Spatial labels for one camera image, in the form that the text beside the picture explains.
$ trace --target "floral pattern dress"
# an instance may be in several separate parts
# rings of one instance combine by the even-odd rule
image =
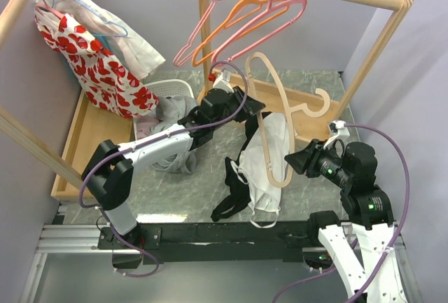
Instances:
[[[65,56],[92,104],[124,118],[143,116],[157,106],[159,99],[72,16],[60,20],[52,13],[35,14],[43,40]]]

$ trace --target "plastic basket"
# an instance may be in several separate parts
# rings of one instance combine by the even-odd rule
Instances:
[[[185,95],[187,97],[194,98],[193,90],[191,86],[179,79],[166,79],[161,81],[155,81],[154,83],[145,84],[152,93],[158,97],[176,97],[178,95]],[[137,127],[136,120],[134,118],[134,139],[137,139]]]

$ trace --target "large beige hanger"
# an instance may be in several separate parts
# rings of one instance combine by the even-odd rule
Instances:
[[[294,122],[293,122],[293,113],[302,111],[303,113],[307,114],[310,118],[320,118],[322,115],[327,113],[328,109],[330,109],[330,96],[328,95],[328,93],[325,90],[322,90],[321,88],[316,89],[316,94],[320,95],[323,99],[323,107],[321,108],[320,111],[316,111],[316,112],[309,110],[307,104],[300,104],[300,105],[293,106],[293,107],[289,106],[288,97],[286,96],[283,84],[281,83],[281,80],[280,80],[279,76],[277,75],[277,72],[275,71],[271,62],[268,60],[268,58],[266,57],[266,55],[264,53],[255,52],[246,59],[246,65],[245,65],[247,81],[248,81],[248,94],[251,97],[253,97],[254,99],[257,99],[257,92],[256,92],[255,84],[253,82],[253,78],[251,75],[251,62],[255,58],[260,58],[263,61],[263,63],[265,63],[267,69],[271,73],[271,76],[274,78],[277,89],[279,90],[280,97],[281,97],[281,100],[283,103],[283,109],[285,110],[286,122],[288,123],[289,152],[294,153],[294,151],[295,151],[295,130],[294,130]],[[278,188],[284,188],[291,182],[291,179],[293,178],[293,168],[291,165],[288,165],[288,171],[286,172],[285,180],[282,182],[276,181],[276,179],[274,178],[274,175],[272,174],[271,157],[270,157],[270,153],[269,153],[269,147],[267,146],[265,125],[263,123],[263,117],[261,116],[261,112],[257,113],[257,120],[258,120],[258,126],[260,128],[263,152],[265,154],[267,178],[269,179],[269,182],[273,186],[277,186]]]

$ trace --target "black cloth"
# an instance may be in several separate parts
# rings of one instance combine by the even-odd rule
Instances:
[[[262,118],[266,118],[271,112],[262,113]],[[239,151],[238,158],[235,161],[237,166],[239,166],[239,157],[241,156],[241,152],[246,150],[247,145],[251,141],[253,135],[258,129],[258,121],[257,116],[254,115],[250,117],[244,126],[246,133],[246,141],[244,142],[241,150]],[[224,200],[219,203],[219,205],[213,210],[211,213],[211,219],[214,222],[219,221],[223,218],[229,218],[234,214],[244,210],[246,206],[251,202],[251,196],[249,192],[249,185],[242,183],[238,179],[237,173],[233,170],[230,165],[231,159],[226,157],[224,159],[225,162],[225,181],[224,183],[230,189],[230,195],[224,198]],[[244,175],[239,175],[244,181],[246,178]]]

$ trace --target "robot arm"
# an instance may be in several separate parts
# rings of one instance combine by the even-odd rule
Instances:
[[[364,268],[334,212],[310,215],[311,240],[327,249],[348,297],[365,284],[386,251],[388,254],[379,272],[356,302],[406,303],[395,251],[387,247],[394,234],[393,214],[389,198],[375,184],[375,150],[366,143],[351,142],[340,157],[335,147],[329,145],[337,139],[348,138],[349,132],[344,121],[334,121],[329,127],[332,136],[326,142],[313,140],[304,150],[285,156],[285,160],[298,174],[309,178],[322,175],[341,188],[342,206],[358,238]]]
[[[202,146],[210,141],[213,133],[223,125],[218,121],[229,118],[238,111],[244,92],[241,88],[233,88],[226,83],[225,74],[224,71],[216,79],[213,89],[202,99],[200,106],[192,109],[177,124],[138,141],[118,145],[110,140],[104,141],[99,144],[90,159],[82,174],[83,180],[101,161],[111,155],[117,156],[96,170],[87,186],[118,234],[130,244],[137,243],[141,238],[139,224],[127,203],[132,175],[140,168],[156,163],[164,157]],[[247,97],[233,120],[245,121],[264,107],[263,103]]]

